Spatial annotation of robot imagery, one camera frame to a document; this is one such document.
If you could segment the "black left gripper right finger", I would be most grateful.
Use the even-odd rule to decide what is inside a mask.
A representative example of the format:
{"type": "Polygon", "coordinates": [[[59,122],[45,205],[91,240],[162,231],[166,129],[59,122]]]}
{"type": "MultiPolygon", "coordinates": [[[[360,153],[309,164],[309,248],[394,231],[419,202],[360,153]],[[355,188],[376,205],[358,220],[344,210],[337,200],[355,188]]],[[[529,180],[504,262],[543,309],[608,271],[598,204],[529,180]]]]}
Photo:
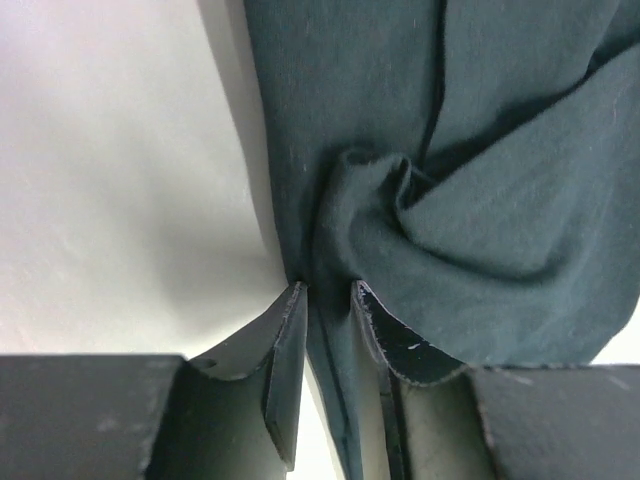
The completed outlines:
{"type": "Polygon", "coordinates": [[[468,365],[351,288],[368,479],[635,479],[635,365],[468,365]]]}

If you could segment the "black t-shirt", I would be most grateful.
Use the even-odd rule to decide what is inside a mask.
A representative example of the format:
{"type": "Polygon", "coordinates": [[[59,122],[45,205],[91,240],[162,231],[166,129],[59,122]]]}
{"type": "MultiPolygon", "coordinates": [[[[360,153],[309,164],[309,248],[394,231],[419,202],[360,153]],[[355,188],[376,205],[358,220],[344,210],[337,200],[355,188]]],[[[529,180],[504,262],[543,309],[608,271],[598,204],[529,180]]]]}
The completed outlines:
{"type": "Polygon", "coordinates": [[[248,1],[286,275],[345,474],[350,287],[472,364],[592,361],[639,298],[635,1],[248,1]]]}

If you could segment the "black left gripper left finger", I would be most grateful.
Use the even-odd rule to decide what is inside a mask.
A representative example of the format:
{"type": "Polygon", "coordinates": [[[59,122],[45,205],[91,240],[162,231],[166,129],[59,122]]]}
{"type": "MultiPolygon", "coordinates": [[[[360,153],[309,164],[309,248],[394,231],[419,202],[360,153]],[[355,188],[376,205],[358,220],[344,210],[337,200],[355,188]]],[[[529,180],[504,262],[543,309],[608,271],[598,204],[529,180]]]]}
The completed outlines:
{"type": "Polygon", "coordinates": [[[282,479],[295,465],[307,288],[187,360],[6,355],[5,479],[282,479]]]}

